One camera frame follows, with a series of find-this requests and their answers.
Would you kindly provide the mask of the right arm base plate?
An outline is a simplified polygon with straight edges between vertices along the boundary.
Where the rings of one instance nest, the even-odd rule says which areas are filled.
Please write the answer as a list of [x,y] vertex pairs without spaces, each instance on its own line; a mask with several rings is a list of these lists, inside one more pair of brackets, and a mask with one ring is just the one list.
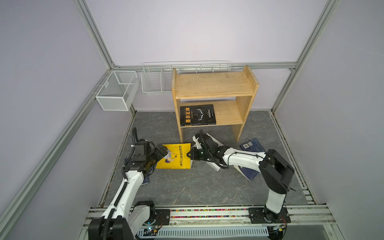
[[248,210],[249,218],[252,224],[291,223],[291,218],[286,207],[282,207],[281,211],[278,214],[268,210],[266,207],[254,207],[249,208]]

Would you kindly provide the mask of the blue book with yellow label left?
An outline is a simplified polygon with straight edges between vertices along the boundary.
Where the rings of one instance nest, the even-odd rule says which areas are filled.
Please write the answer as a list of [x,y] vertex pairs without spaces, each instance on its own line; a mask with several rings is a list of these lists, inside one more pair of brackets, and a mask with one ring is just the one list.
[[142,182],[142,186],[147,185],[149,182],[150,182],[150,177],[149,176],[145,177],[143,182]]

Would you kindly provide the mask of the blue book with yellow label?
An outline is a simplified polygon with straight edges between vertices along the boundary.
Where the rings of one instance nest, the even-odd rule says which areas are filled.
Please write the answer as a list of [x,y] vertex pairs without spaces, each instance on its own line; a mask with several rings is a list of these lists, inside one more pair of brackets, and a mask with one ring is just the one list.
[[150,182],[150,177],[149,176],[145,177],[143,182],[142,182],[142,186],[147,185],[149,182]]
[[256,170],[240,166],[234,166],[234,168],[239,171],[249,182],[252,182],[253,179],[260,173]]

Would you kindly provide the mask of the white book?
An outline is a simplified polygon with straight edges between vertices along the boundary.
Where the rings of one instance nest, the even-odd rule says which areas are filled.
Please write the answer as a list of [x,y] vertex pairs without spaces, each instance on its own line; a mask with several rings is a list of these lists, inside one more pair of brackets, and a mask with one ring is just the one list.
[[210,134],[200,131],[193,136],[193,142],[195,144],[187,154],[191,160],[204,161],[216,172],[227,167],[223,159],[225,146]]

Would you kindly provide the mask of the wooden two-tier shelf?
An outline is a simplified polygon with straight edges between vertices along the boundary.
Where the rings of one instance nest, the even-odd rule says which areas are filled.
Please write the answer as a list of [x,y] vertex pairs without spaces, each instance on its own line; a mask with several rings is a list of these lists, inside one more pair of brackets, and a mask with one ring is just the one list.
[[248,65],[241,72],[179,74],[173,69],[171,89],[181,142],[181,107],[210,104],[214,106],[217,125],[231,126],[238,142],[258,88],[259,82]]

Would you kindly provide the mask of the blue book with barcode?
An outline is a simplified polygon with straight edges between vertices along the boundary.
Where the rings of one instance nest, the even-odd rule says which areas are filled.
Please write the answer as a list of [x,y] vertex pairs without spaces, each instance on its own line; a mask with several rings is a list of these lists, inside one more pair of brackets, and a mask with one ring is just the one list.
[[254,153],[266,152],[265,148],[261,145],[261,143],[258,141],[257,138],[254,138],[251,140],[246,139],[245,142],[240,144],[240,148],[243,151],[254,152]]

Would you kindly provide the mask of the aluminium front rail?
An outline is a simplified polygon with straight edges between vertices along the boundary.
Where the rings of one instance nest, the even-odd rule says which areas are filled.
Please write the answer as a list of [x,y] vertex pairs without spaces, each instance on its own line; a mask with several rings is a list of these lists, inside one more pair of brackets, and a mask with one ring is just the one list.
[[[168,226],[142,226],[135,240],[342,240],[331,211],[325,205],[285,206],[288,224],[252,224],[249,208],[261,206],[155,207],[170,209]],[[88,239],[91,220],[107,209],[91,209],[80,233]]]

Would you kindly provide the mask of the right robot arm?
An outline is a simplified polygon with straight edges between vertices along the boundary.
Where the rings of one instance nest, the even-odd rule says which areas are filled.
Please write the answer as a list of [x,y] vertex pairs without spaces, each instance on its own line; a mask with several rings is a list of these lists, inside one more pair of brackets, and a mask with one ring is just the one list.
[[244,167],[259,172],[269,187],[268,198],[261,215],[257,218],[266,223],[281,220],[290,183],[295,174],[294,168],[276,150],[248,152],[224,146],[209,134],[193,136],[195,146],[187,156],[196,161],[205,161],[220,169],[230,166]]

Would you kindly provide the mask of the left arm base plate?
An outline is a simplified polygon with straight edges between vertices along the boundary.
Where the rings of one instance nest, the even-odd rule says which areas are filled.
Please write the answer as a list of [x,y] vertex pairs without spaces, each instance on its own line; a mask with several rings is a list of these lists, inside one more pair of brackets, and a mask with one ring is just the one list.
[[142,226],[168,226],[170,220],[170,209],[156,209],[155,214],[151,214],[150,219],[143,222]]

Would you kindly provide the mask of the blue book with yellow label right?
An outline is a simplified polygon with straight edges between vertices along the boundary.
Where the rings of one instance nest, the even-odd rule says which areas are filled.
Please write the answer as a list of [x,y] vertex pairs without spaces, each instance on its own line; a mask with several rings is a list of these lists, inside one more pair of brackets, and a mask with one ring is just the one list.
[[260,173],[256,170],[240,166],[234,166],[234,168],[239,171],[249,182],[252,182],[253,179]]

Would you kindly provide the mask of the white mesh basket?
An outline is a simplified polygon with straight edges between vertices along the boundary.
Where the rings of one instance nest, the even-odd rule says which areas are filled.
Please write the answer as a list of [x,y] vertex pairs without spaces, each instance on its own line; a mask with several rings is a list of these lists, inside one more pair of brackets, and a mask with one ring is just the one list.
[[136,71],[111,71],[96,99],[104,111],[130,111],[139,85]]

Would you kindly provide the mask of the black book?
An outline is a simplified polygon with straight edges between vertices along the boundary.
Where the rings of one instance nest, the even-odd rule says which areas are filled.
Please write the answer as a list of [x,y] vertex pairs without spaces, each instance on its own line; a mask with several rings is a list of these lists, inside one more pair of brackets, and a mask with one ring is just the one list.
[[181,127],[216,125],[214,105],[182,106],[180,114]]

